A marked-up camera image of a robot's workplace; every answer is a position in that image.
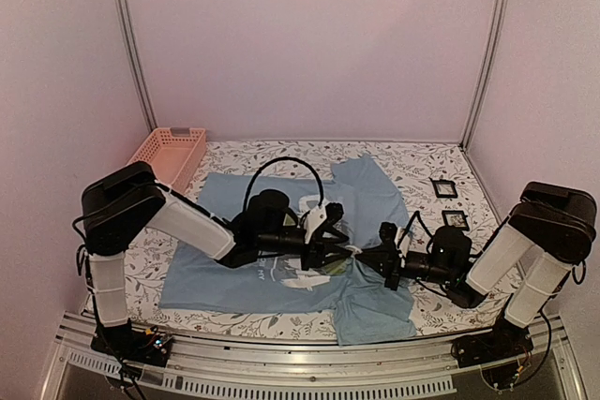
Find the light blue t-shirt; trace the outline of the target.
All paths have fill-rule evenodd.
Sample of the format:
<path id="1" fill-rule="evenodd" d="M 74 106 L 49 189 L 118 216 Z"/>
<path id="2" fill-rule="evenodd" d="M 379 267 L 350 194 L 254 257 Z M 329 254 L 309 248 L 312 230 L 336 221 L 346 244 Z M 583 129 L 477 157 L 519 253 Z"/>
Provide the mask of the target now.
<path id="1" fill-rule="evenodd" d="M 409 214 L 400 190 L 368 155 L 331 167 L 331 179 L 318 188 L 312 178 L 261 177 L 254 190 L 274 188 L 286 194 L 295 213 L 318 202 L 339 202 L 340 228 L 351 245 L 379 244 L 383 222 L 404 227 Z M 342 261 L 338 273 L 302 270 L 292 256 L 260 259 L 230 269 L 202 251 L 181 243 L 166 275 L 159 306 L 220 313 L 302 314 L 329 310 L 341 346 L 373 344 L 415 336 L 410 319 L 413 297 L 404 286 L 385 287 L 365 264 Z"/>

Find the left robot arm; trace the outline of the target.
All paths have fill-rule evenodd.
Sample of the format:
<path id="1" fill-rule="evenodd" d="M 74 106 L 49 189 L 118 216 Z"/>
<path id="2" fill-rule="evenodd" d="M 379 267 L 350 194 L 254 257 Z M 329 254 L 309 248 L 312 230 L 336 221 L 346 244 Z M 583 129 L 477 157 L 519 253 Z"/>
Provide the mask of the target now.
<path id="1" fill-rule="evenodd" d="M 71 226 L 82 238 L 80 266 L 104 328 L 102 339 L 118 356 L 132 356 L 140 346 L 139 336 L 129 329 L 124 259 L 146 229 L 189 244 L 230 269 L 279 256 L 296 256 L 302 269 L 317 269 L 351 255 L 348 236 L 336 228 L 343 207 L 326 200 L 322 180 L 316 182 L 316 205 L 301 215 L 281 191 L 253 194 L 256 181 L 247 183 L 241 211 L 231 221 L 161 183 L 144 162 L 129 164 L 83 191 L 82 215 Z"/>

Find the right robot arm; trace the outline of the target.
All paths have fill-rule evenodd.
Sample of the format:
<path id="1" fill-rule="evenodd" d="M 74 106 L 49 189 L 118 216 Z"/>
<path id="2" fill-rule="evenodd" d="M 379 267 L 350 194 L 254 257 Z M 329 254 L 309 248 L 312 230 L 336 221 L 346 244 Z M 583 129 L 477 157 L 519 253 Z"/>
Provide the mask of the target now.
<path id="1" fill-rule="evenodd" d="M 438 228 L 428 251 L 414 252 L 407 247 L 408 229 L 384 222 L 380 244 L 357 258 L 389 289 L 396 289 L 403 278 L 434 283 L 454 305 L 471 309 L 526 253 L 538 250 L 538 258 L 485 339 L 488 355 L 503 359 L 519 346 L 527 327 L 573 269 L 589 257 L 596 214 L 596 201 L 585 191 L 530 182 L 476 255 L 471 239 L 457 227 Z"/>

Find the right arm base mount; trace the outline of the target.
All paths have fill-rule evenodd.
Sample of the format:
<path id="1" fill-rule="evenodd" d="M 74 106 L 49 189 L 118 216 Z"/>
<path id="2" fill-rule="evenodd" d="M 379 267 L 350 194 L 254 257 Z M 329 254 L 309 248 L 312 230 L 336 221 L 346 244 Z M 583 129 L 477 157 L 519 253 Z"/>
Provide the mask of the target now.
<path id="1" fill-rule="evenodd" d="M 490 331 L 462 335 L 452 341 L 450 354 L 460 368 L 493 363 L 533 350 L 527 328 L 509 322 L 497 323 Z"/>

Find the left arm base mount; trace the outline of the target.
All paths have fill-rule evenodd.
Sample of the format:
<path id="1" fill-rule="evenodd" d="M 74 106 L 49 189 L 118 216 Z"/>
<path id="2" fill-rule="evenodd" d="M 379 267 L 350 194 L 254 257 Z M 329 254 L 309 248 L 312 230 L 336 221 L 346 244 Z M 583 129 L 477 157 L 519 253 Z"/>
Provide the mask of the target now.
<path id="1" fill-rule="evenodd" d="M 171 355 L 173 336 L 152 327 L 145 331 L 132 328 L 130 322 L 115 327 L 98 325 L 91 349 L 117 360 L 165 367 Z"/>

